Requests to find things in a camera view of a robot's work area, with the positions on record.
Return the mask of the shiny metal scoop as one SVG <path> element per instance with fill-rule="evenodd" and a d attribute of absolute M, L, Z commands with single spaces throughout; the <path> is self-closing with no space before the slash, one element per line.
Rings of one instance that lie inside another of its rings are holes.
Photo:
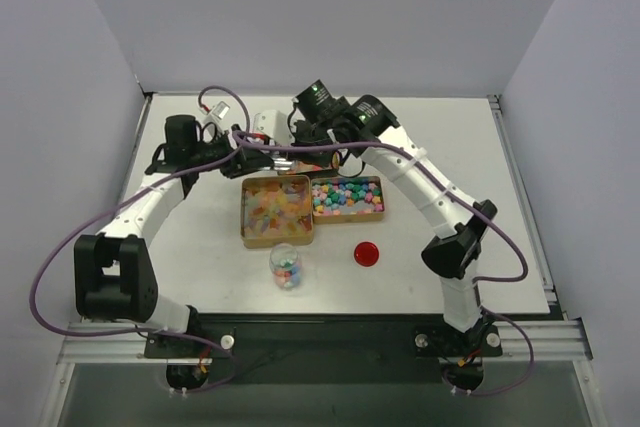
<path fill-rule="evenodd" d="M 263 167 L 264 171 L 276 172 L 278 175 L 286 175 L 292 172 L 296 167 L 296 162 L 284 157 L 273 157 L 271 164 Z"/>

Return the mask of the gold tin popsicle candies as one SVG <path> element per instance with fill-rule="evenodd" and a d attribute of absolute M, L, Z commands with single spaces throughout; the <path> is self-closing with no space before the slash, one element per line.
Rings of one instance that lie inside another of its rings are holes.
<path fill-rule="evenodd" d="M 303 175 L 246 178 L 241 186 L 240 236 L 247 249 L 314 239 L 311 184 Z"/>

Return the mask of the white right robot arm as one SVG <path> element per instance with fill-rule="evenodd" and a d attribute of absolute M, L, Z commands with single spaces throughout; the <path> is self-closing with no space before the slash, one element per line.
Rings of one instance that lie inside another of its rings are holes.
<path fill-rule="evenodd" d="M 474 277 L 486 233 L 485 219 L 497 207 L 490 200 L 476 201 L 449 181 L 417 146 L 395 114 L 378 98 L 364 95 L 354 103 L 333 97 L 316 81 L 292 99 L 303 117 L 295 124 L 300 146 L 380 142 L 381 147 L 351 147 L 352 154 L 375 168 L 417 208 L 434 231 L 421 252 L 423 263 L 441 279 L 443 331 L 446 348 L 464 355 L 477 346 L 475 327 L 481 318 L 479 292 Z"/>

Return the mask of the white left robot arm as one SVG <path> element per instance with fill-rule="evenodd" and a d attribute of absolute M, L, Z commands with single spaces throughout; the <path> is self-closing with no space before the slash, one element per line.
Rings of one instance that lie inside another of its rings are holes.
<path fill-rule="evenodd" d="M 237 178 L 271 168 L 274 161 L 260 151 L 235 149 L 226 132 L 204 140 L 192 115 L 168 117 L 164 135 L 133 202 L 100 232 L 75 241 L 75 304 L 88 319 L 125 320 L 169 332 L 168 347 L 179 357 L 190 358 L 203 345 L 197 310 L 161 294 L 149 246 L 200 173 L 218 170 Z"/>

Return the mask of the gold tin neon star candies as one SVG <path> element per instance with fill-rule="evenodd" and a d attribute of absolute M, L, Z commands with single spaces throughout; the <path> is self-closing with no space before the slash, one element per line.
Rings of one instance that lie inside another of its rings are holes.
<path fill-rule="evenodd" d="M 342 161 L 340 152 L 291 154 L 286 158 L 288 164 L 280 175 L 305 175 L 309 178 L 333 177 L 337 174 Z"/>

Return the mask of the gold tin pastel star candies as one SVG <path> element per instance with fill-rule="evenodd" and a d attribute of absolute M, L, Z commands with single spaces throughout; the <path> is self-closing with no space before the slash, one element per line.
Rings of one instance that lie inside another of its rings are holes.
<path fill-rule="evenodd" d="M 310 185 L 316 224 L 377 222 L 385 215 L 382 181 L 377 176 L 317 178 Z"/>

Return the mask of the clear glass jar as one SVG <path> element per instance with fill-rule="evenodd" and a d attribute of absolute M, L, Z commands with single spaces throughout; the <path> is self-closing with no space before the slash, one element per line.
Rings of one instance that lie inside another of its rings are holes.
<path fill-rule="evenodd" d="M 269 266 L 273 280 L 279 288 L 291 290 L 300 284 L 301 257 L 293 245 L 287 243 L 275 245 L 270 252 Z"/>

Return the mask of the red jar lid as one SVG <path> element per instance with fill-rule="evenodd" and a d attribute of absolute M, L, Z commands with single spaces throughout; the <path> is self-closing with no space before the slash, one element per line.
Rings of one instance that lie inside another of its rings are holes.
<path fill-rule="evenodd" d="M 380 252 L 373 242 L 363 241 L 355 246 L 353 258 L 362 267 L 372 267 L 379 261 Z"/>

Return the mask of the aluminium frame rail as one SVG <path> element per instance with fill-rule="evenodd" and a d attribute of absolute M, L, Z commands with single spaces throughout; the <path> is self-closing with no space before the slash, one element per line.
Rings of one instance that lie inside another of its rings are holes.
<path fill-rule="evenodd" d="M 208 364 L 233 355 L 378 354 L 410 359 L 458 361 L 467 355 L 504 361 L 582 361 L 592 357 L 579 320 L 496 321 L 475 334 L 461 334 L 429 316 L 215 318 L 207 326 L 208 347 L 200 342 L 135 333 L 87 337 L 87 324 L 74 324 L 58 361 L 64 364 Z"/>

